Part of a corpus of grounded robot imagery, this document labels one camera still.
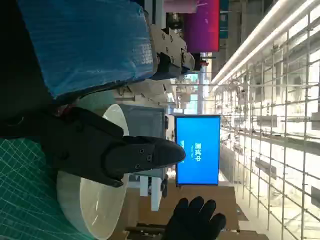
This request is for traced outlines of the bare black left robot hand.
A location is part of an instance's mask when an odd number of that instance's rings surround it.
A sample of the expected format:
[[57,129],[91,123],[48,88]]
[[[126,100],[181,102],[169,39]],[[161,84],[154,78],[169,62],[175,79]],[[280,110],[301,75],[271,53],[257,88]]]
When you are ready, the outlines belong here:
[[78,98],[195,66],[186,42],[149,22],[131,0],[0,3],[0,136],[41,145],[51,165],[114,188],[128,173],[177,164],[186,153],[158,137],[126,136]]

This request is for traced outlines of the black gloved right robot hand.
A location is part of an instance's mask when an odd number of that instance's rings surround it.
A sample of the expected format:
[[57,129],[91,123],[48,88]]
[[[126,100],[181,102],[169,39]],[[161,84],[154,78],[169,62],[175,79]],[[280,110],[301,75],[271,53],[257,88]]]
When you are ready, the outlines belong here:
[[216,202],[205,201],[197,196],[191,201],[182,198],[176,205],[172,217],[165,227],[163,240],[215,240],[227,219],[222,213],[215,213]]

